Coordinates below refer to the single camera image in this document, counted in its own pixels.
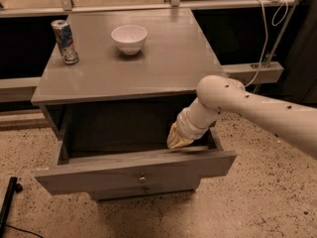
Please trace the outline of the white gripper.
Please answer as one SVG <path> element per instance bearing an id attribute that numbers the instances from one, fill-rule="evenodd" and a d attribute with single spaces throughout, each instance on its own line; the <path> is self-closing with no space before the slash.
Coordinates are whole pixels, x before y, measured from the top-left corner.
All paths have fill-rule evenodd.
<path id="1" fill-rule="evenodd" d="M 189 120 L 187 116 L 187 109 L 184 108 L 177 115 L 176 124 L 173 123 L 171 125 L 166 144 L 171 149 L 185 147 L 192 144 L 192 140 L 200 139 L 206 131 L 206 128 L 198 128 Z"/>

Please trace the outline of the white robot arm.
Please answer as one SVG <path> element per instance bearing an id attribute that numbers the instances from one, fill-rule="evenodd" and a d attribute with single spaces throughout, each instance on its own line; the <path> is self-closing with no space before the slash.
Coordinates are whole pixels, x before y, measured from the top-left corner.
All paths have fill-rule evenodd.
<path id="1" fill-rule="evenodd" d="M 317 109 L 249 93 L 236 79 L 218 75 L 202 78 L 196 99 L 172 124 L 170 149 L 200 139 L 225 113 L 238 114 L 272 135 L 317 159 Z"/>

